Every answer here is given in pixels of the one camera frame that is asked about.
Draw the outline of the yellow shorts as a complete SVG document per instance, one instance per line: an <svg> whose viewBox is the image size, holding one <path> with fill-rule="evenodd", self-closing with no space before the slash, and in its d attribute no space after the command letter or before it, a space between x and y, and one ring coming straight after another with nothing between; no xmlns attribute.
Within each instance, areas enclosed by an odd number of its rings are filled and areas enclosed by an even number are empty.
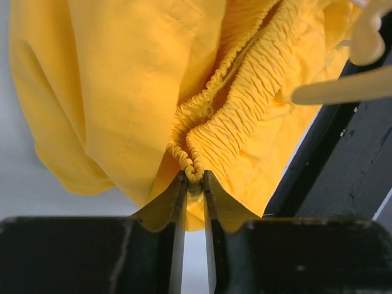
<svg viewBox="0 0 392 294"><path fill-rule="evenodd" d="M186 228L212 171L261 216L369 1L11 1L10 71L38 159L70 193L144 206L177 172Z"/></svg>

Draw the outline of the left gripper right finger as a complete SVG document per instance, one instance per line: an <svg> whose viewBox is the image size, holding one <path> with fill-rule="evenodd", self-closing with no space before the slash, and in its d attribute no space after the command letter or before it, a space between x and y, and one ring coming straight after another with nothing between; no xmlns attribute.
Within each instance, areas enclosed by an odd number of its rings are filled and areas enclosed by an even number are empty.
<svg viewBox="0 0 392 294"><path fill-rule="evenodd" d="M203 175L211 293L390 293L391 236L349 217L258 217Z"/></svg>

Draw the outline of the yellow clothes hanger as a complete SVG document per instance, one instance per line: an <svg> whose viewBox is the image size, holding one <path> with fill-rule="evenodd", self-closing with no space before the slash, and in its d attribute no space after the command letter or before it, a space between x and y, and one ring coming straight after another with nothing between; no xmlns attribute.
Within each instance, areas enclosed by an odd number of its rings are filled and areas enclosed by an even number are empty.
<svg viewBox="0 0 392 294"><path fill-rule="evenodd" d="M391 96L391 66L301 86L292 94L297 105L332 105L377 100Z"/></svg>

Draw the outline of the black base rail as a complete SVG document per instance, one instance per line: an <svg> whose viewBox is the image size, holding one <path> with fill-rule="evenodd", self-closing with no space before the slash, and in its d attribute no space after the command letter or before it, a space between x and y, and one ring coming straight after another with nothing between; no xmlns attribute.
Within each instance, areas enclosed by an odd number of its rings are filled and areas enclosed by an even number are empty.
<svg viewBox="0 0 392 294"><path fill-rule="evenodd" d="M323 106L265 217L374 218L391 189L391 98Z"/></svg>

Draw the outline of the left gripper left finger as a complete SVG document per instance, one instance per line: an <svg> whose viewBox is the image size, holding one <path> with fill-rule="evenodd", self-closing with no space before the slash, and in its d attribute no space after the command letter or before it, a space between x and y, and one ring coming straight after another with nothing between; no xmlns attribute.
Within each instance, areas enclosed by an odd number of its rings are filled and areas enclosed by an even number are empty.
<svg viewBox="0 0 392 294"><path fill-rule="evenodd" d="M180 293L187 178L128 217L9 217L2 293Z"/></svg>

